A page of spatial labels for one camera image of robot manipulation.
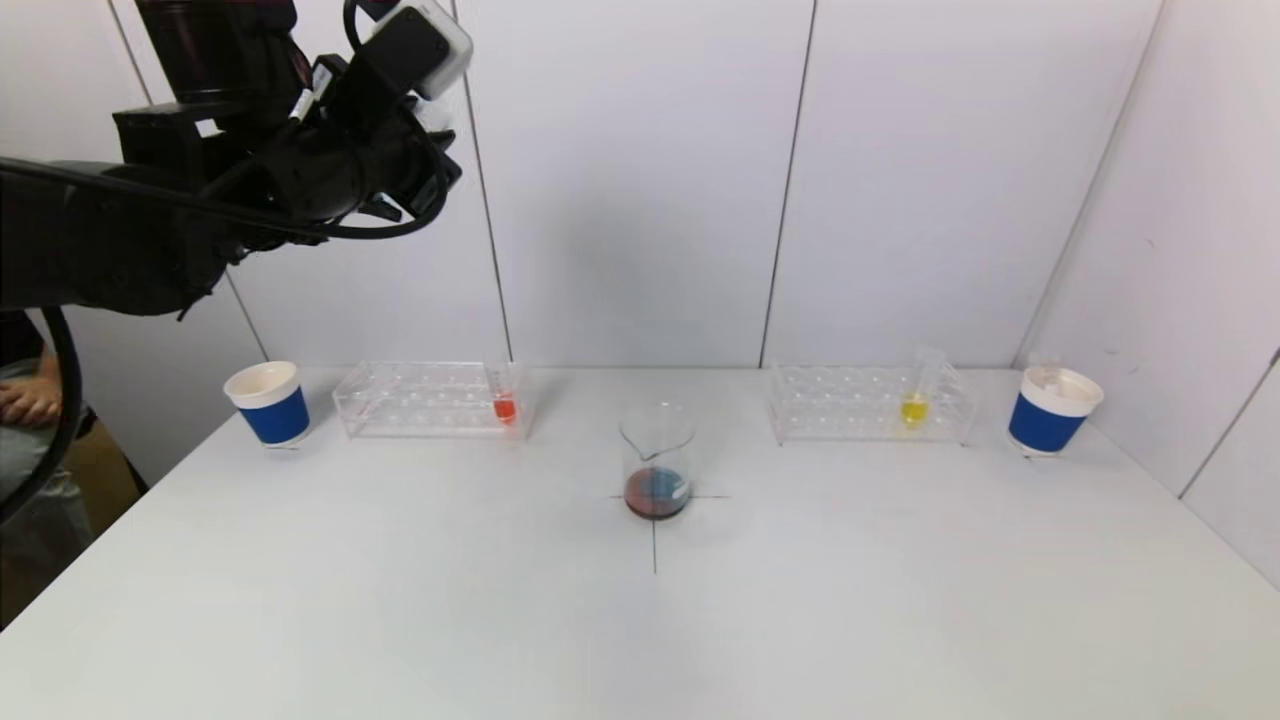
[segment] red liquid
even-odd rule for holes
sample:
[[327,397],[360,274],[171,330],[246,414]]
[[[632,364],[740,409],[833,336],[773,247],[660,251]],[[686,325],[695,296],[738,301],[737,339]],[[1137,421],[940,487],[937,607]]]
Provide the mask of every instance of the red liquid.
[[499,395],[493,401],[493,411],[504,425],[516,421],[516,401],[509,395]]

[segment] paper cup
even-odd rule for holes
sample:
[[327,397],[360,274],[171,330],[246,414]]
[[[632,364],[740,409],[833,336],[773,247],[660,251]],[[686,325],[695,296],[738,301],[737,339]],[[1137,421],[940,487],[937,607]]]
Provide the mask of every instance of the paper cup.
[[244,368],[223,384],[223,392],[268,447],[293,445],[311,428],[298,366],[293,363],[276,360]]
[[1027,455],[1057,455],[1100,402],[1102,388],[1076,372],[1028,368],[1009,438]]

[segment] robotic arm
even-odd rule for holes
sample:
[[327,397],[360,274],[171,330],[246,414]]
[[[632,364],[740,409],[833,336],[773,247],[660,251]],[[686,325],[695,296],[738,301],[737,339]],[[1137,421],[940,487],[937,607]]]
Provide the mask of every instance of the robotic arm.
[[308,64],[292,0],[136,1],[178,102],[114,114],[124,164],[0,158],[0,307],[186,310],[251,252],[396,237],[444,208],[461,170],[428,104],[471,40],[439,5],[361,0],[378,20],[361,42],[347,0],[351,61]]

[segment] person's hand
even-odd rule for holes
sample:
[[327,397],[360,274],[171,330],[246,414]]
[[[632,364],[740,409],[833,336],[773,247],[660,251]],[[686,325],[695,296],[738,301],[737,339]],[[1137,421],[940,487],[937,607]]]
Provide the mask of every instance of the person's hand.
[[5,425],[47,425],[63,411],[63,388],[40,375],[0,382],[0,421]]

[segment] yellow liquid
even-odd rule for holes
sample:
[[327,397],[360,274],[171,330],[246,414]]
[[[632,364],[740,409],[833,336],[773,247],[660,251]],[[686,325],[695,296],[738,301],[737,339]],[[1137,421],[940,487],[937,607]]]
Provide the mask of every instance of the yellow liquid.
[[913,392],[902,398],[902,421],[908,428],[918,428],[929,415],[929,398]]

